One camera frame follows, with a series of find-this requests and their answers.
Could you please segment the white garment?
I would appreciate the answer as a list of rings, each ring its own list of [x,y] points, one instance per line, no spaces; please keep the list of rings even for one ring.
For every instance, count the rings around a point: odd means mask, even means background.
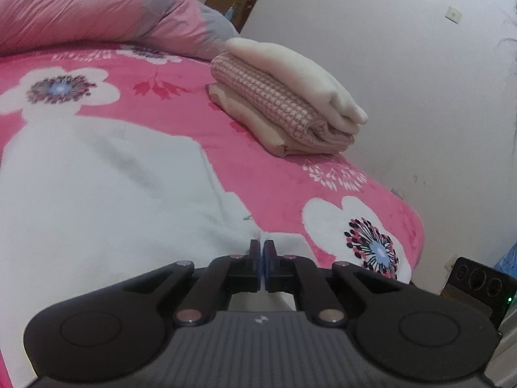
[[[26,125],[1,159],[1,353],[11,384],[35,377],[23,334],[44,308],[179,260],[243,254],[253,239],[312,254],[302,235],[257,224],[192,138],[81,116]]]

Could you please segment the pink floral bed blanket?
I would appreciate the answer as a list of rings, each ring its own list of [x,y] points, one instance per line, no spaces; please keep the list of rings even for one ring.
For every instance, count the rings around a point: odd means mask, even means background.
[[[205,62],[131,45],[4,57],[1,159],[26,125],[69,117],[190,137],[266,230],[302,235],[323,267],[344,260],[408,282],[423,246],[414,210],[340,154],[273,156],[210,101],[212,81]]]

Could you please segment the beige folded cloth bottom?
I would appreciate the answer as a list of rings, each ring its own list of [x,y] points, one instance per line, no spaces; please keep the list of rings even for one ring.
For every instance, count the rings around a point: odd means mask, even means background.
[[[344,143],[344,148],[323,148],[316,147],[315,145],[305,145],[290,137],[282,128],[272,123],[246,99],[225,84],[209,84],[207,92],[210,101],[215,103],[235,121],[245,126],[253,137],[264,146],[266,151],[276,157],[337,154],[345,151],[354,142],[354,139],[349,137],[348,141]]]

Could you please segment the pink checked folded cloth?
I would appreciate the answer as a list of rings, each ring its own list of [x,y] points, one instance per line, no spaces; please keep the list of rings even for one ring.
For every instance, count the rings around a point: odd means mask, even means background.
[[[215,57],[210,72],[216,80],[214,83],[230,87],[300,143],[344,148],[349,137],[355,142],[355,137],[333,128],[313,107],[280,81],[229,53]]]

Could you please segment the black device with dials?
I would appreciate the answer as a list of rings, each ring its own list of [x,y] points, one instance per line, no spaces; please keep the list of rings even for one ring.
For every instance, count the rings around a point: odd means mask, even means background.
[[[440,295],[478,309],[499,329],[516,296],[516,279],[466,257],[458,257]]]

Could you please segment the cream folded fleece cloth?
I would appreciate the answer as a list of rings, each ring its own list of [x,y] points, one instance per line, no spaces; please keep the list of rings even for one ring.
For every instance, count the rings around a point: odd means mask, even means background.
[[[356,135],[368,121],[367,113],[332,74],[296,51],[247,38],[229,39],[225,51],[283,83],[343,133]]]

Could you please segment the pink grey rolled quilt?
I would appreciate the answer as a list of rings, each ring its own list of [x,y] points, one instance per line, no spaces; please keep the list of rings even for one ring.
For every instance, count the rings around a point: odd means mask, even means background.
[[[212,60],[237,36],[198,0],[1,0],[3,54],[100,41]]]

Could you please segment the wall switch plate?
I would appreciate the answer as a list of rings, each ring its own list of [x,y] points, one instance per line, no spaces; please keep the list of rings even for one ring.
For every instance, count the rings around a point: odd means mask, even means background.
[[[449,21],[458,25],[462,19],[462,13],[461,11],[458,11],[458,9],[450,6],[446,11],[445,17]]]

